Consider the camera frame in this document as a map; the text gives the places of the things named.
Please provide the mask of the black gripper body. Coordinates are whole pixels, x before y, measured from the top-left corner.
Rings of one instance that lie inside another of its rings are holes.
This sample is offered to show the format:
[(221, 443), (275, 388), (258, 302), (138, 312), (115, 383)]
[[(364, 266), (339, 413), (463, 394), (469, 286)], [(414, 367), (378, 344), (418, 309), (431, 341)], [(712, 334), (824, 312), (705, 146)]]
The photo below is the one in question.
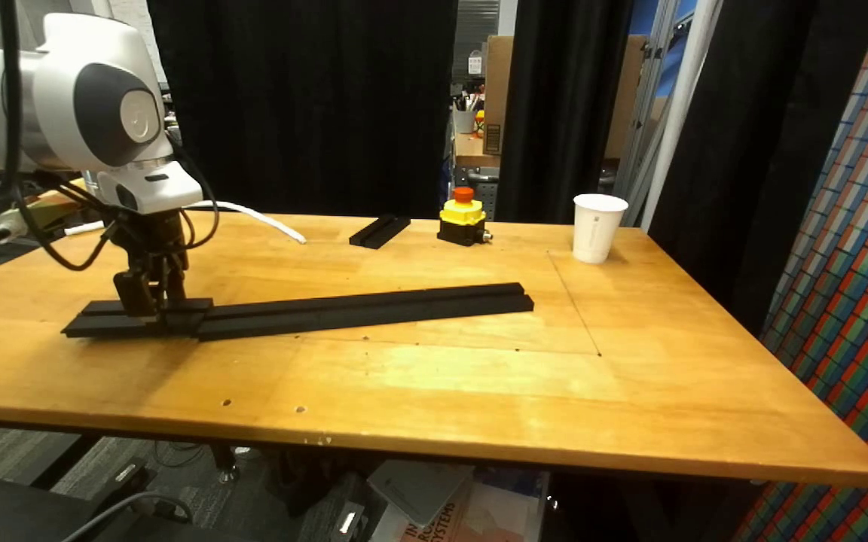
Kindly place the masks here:
[(127, 257), (127, 280), (168, 284), (184, 277), (180, 212), (203, 200), (203, 188), (178, 161), (95, 172), (92, 189), (110, 207), (110, 234)]

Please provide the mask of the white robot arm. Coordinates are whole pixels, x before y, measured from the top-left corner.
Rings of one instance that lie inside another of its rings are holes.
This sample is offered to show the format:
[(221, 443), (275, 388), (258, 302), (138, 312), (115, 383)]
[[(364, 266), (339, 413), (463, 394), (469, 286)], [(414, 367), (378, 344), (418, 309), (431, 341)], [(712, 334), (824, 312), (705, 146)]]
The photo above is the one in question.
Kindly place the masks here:
[(92, 175), (84, 200), (127, 252), (120, 309), (142, 319), (186, 306), (180, 212), (203, 184), (176, 161), (142, 38), (110, 17), (49, 12), (35, 53), (0, 47), (0, 175)]

